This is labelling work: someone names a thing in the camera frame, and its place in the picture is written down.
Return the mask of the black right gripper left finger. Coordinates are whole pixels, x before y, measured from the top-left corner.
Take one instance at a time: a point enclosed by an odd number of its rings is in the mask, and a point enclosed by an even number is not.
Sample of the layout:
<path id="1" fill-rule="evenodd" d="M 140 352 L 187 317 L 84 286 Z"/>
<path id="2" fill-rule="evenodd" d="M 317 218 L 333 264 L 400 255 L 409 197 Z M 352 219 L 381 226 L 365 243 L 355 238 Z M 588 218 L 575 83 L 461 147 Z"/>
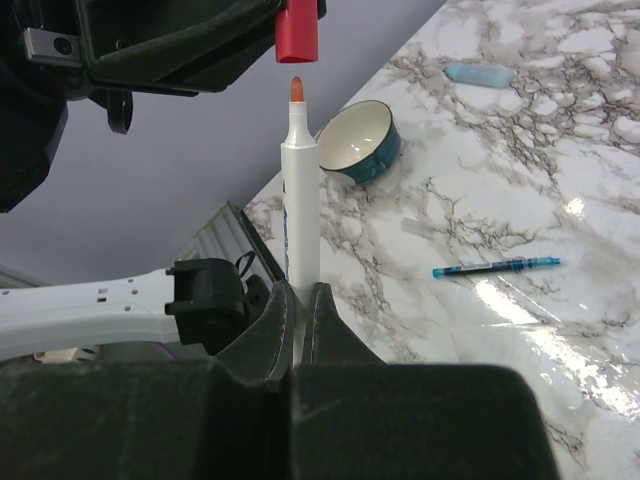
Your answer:
<path id="1" fill-rule="evenodd" d="M 291 289 L 208 360 L 1 371 L 5 479 L 269 479 L 285 473 L 280 385 Z"/>

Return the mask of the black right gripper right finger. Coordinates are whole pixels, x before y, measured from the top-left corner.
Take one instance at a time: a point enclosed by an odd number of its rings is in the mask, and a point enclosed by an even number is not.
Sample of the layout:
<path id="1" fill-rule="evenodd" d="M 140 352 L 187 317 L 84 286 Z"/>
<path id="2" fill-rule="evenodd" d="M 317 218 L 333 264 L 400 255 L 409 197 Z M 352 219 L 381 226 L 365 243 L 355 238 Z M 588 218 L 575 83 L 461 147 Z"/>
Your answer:
<path id="1" fill-rule="evenodd" d="M 290 384 L 293 479 L 551 479 L 535 395 L 486 364 L 387 364 L 342 321 L 329 285 L 308 304 Z"/>

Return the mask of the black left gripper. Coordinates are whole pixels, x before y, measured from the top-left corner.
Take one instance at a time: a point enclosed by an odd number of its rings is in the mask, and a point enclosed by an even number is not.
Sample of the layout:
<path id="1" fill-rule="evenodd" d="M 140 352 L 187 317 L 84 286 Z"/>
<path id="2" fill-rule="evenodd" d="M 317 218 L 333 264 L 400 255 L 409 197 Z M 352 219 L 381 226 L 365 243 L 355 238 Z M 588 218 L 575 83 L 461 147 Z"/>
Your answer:
<path id="1" fill-rule="evenodd" d="M 2 211 L 48 176 L 70 101 L 93 101 L 124 134 L 137 92 L 221 92 L 275 52 L 276 16 L 287 2 L 3 2 Z"/>

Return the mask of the red marker cap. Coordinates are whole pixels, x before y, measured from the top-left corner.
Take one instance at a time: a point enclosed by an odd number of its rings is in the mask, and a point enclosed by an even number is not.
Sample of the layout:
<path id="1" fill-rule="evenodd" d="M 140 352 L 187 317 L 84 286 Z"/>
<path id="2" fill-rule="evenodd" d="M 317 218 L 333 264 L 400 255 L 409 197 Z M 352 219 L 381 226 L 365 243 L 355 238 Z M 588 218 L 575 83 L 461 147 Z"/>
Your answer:
<path id="1" fill-rule="evenodd" d="M 281 64 L 318 60 L 318 1 L 291 0 L 275 21 L 275 58 Z"/>

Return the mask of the white marker red tip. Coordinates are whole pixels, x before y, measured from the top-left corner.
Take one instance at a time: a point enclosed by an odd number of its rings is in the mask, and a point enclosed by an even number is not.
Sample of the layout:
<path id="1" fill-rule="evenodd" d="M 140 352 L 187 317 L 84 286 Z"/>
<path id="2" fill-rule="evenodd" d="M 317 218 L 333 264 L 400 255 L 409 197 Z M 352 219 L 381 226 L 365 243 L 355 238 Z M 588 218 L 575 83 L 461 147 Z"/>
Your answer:
<path id="1" fill-rule="evenodd" d="M 307 307 L 320 281 L 319 147 L 309 132 L 302 80 L 291 81 L 288 133 L 280 147 L 285 235 L 285 274 L 299 305 L 294 321 L 293 363 L 302 360 Z"/>

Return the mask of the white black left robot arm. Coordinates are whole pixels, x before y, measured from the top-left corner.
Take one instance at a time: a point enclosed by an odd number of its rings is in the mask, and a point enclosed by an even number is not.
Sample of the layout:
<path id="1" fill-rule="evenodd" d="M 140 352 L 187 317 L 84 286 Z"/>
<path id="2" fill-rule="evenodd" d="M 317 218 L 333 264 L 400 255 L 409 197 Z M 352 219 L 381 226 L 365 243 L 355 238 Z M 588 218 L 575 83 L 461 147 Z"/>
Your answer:
<path id="1" fill-rule="evenodd" d="M 137 92 L 194 97 L 234 83 L 266 51 L 318 58 L 322 1 L 5 1 L 1 5 L 1 209 L 47 178 L 72 100 L 124 134 Z M 124 342 L 216 354 L 259 316 L 236 266 L 187 260 L 136 277 L 8 289 L 1 356 Z"/>

